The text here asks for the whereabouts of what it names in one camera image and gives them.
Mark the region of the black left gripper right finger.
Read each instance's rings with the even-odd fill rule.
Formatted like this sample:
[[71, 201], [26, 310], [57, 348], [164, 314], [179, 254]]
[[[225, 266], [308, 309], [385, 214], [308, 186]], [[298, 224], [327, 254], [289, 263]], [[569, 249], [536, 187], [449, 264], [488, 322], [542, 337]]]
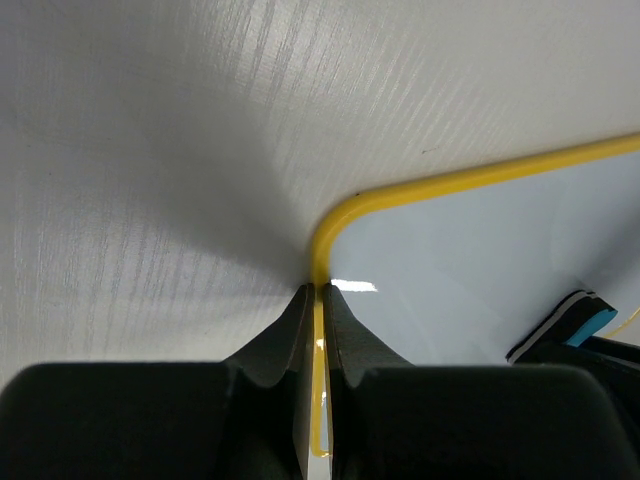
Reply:
[[558, 364], [415, 366], [323, 290], [336, 479], [635, 479], [639, 414]]

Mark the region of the yellow framed whiteboard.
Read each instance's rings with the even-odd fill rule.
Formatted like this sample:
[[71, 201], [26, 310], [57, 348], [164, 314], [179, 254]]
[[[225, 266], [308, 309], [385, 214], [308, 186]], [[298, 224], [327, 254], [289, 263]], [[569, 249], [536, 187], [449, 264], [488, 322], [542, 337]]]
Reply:
[[512, 366], [506, 354], [577, 290], [618, 310], [589, 339], [639, 348], [639, 138], [359, 193], [319, 225], [312, 281], [312, 450], [330, 465], [328, 285], [415, 366]]

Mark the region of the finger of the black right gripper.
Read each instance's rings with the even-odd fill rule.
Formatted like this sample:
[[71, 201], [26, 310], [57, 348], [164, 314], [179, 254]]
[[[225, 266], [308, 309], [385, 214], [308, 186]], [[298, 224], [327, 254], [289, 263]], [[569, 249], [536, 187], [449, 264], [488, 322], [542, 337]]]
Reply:
[[589, 372], [628, 415], [639, 414], [639, 348], [602, 338], [581, 346], [543, 341], [520, 356], [522, 364], [558, 364]]

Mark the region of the blue whiteboard eraser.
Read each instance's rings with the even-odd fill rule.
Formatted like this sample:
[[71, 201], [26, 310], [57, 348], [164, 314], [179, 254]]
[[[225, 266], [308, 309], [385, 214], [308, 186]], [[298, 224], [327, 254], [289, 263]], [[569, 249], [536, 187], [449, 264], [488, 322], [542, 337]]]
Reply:
[[606, 327], [618, 310], [593, 291], [577, 290], [566, 296], [507, 354], [510, 364], [521, 361], [534, 347], [545, 342], [579, 347]]

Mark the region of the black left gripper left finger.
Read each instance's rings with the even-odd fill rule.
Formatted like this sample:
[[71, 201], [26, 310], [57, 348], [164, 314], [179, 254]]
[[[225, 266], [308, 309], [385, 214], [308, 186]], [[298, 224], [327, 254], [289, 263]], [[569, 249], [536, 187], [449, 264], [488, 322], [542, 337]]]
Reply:
[[219, 362], [48, 363], [1, 393], [5, 479], [303, 479], [314, 289]]

